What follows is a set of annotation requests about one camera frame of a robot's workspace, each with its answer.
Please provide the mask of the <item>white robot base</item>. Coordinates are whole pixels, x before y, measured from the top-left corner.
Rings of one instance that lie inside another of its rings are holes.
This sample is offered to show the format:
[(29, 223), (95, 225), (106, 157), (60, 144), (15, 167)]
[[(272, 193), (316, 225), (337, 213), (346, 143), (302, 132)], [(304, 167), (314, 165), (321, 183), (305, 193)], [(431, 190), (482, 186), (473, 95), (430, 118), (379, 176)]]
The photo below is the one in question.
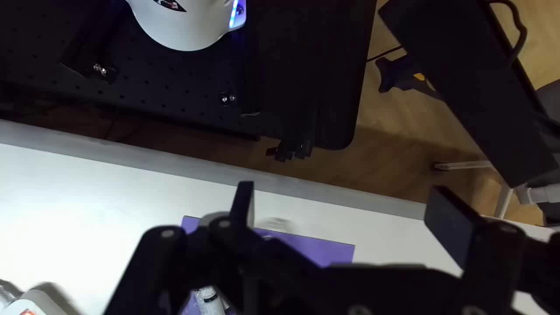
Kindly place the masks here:
[(248, 0), (125, 0), (137, 25), (165, 48), (192, 52), (244, 25)]

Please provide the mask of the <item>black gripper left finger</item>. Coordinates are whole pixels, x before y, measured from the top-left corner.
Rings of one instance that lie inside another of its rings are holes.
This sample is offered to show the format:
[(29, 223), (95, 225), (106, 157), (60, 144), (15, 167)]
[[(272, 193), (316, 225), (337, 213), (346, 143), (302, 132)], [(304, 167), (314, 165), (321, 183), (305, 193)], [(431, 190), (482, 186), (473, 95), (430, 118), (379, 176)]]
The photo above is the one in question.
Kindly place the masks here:
[(204, 225), (146, 228), (102, 315), (179, 315), (190, 293), (213, 286), (237, 315), (274, 315), (272, 288), (256, 277), (255, 248), (263, 239), (249, 227), (253, 183), (239, 181), (232, 204)]

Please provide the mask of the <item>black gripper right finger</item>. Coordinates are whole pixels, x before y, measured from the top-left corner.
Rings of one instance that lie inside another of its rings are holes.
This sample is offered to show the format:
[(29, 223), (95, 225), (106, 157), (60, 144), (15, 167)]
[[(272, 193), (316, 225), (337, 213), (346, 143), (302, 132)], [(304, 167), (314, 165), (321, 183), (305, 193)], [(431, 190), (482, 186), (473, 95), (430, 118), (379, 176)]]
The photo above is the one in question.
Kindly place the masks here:
[(514, 293), (528, 293), (547, 315), (560, 315), (560, 235), (528, 235), (521, 227), (484, 218), (452, 190), (433, 185), (423, 223), (461, 267), (452, 304), (468, 315), (521, 315)]

